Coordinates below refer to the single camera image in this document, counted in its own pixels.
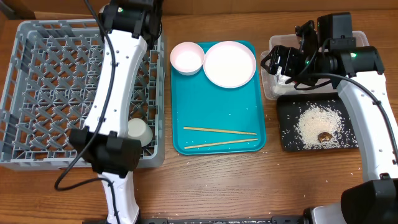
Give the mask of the white napkin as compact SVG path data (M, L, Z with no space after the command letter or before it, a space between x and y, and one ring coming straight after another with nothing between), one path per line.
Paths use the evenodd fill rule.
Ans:
M285 83L289 78L290 77L281 74L276 75L274 86L274 93L276 95L284 95L295 90L293 83Z

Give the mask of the white rice pile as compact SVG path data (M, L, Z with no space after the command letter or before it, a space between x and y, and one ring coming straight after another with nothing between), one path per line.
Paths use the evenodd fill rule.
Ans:
M287 115L287 124L280 125L281 140L285 151L322 149L355 149L358 142L350 119L330 105L309 104L299 106L298 115ZM318 135L333 135L329 142L319 143Z

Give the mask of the brown food lump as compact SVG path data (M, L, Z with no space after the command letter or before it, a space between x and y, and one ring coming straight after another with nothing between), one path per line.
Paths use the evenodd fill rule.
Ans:
M318 135L317 138L318 138L319 143L329 142L333 139L333 135L328 132L322 132Z

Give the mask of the white plastic cup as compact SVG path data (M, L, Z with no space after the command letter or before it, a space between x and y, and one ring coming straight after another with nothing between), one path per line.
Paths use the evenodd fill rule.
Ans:
M142 119L133 118L128 121L128 138L139 140L145 147L152 141L153 132L150 126Z

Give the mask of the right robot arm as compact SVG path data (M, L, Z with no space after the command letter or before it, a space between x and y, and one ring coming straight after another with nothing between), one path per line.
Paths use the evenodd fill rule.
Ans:
M373 46L359 47L351 14L327 14L295 29L299 48L277 45L261 60L298 90L331 85L342 100L358 141L364 182L337 203L308 208L299 223L397 222L397 123L386 91L384 65Z

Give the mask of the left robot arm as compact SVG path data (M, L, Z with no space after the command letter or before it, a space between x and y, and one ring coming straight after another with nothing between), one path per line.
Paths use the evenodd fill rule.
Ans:
M136 223L132 179L142 144L127 135L127 119L138 69L161 34L162 1L111 1L94 17L104 40L99 83L88 117L71 130L69 142L103 184L106 221Z

